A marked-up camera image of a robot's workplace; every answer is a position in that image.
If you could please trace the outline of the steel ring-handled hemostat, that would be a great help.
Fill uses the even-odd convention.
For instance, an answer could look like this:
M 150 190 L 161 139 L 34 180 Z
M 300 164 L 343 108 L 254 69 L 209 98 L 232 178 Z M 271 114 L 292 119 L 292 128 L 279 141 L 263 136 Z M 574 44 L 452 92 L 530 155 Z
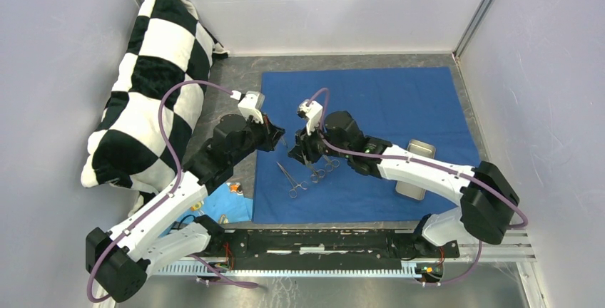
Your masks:
M 288 191 L 288 195 L 290 196 L 290 198 L 295 199 L 298 197 L 298 191 L 299 190 L 307 190 L 309 188 L 309 185 L 306 181 L 300 181 L 298 182 L 286 169 L 285 167 L 277 162 L 277 165 L 279 167 L 279 169 L 282 171 L 283 175 L 287 178 L 288 182 L 291 185 L 291 188 Z

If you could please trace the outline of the blue surgical drape cloth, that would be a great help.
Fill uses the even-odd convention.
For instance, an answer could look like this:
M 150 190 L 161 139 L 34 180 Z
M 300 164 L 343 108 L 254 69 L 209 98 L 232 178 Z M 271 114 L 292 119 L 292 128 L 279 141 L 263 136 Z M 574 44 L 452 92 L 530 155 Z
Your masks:
M 346 163 L 307 190 L 290 197 L 291 181 L 309 180 L 310 171 L 289 158 L 295 133 L 305 126 L 298 106 L 321 88 L 318 101 L 330 112 L 347 111 L 365 134 L 406 148 L 412 139 L 433 145 L 438 160 L 477 165 L 479 152 L 469 131 L 452 74 L 442 68 L 266 72 L 263 110 L 285 129 L 285 142 L 258 153 L 253 199 L 257 224 L 419 220 L 451 210 L 454 204 L 433 192 L 417 201 L 397 194 L 395 183 L 356 173 Z

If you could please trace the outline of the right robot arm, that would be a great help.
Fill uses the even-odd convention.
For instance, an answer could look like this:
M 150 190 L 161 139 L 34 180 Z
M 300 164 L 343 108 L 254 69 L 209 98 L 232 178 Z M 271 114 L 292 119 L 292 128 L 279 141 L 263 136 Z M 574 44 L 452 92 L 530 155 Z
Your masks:
M 425 215 L 415 228 L 413 250 L 422 257 L 440 246 L 467 235 L 491 245 L 502 243 L 519 211 L 519 196 L 493 163 L 457 165 L 414 154 L 390 141 L 365 135 L 347 111 L 337 111 L 321 121 L 316 103 L 301 105 L 297 114 L 305 127 L 295 134 L 288 153 L 310 165 L 326 156 L 343 159 L 356 173 L 407 183 L 454 203 L 443 213 Z

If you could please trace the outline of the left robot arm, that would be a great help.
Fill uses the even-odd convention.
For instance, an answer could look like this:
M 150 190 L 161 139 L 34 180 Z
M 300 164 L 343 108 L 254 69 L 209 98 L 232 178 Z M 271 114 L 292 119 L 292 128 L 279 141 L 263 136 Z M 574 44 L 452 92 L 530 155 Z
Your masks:
M 285 129 L 273 125 L 266 114 L 258 122 L 239 114 L 223 116 L 211 138 L 162 192 L 109 231 L 97 227 L 88 233 L 87 286 L 98 283 L 107 293 L 97 298 L 89 292 L 89 300 L 124 302 L 166 265 L 199 252 L 218 255 L 224 230 L 207 215 L 171 234 L 164 231 L 229 180 L 235 165 L 257 150 L 273 151 L 284 134 Z

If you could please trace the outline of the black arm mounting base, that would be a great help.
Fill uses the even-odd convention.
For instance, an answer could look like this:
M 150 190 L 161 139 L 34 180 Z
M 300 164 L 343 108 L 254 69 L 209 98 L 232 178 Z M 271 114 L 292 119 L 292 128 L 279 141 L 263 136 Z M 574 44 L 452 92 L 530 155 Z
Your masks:
M 439 262 L 460 256 L 457 242 L 436 247 L 394 229 L 235 229 L 213 236 L 200 252 L 232 261 L 234 270 L 399 270 L 403 262 Z

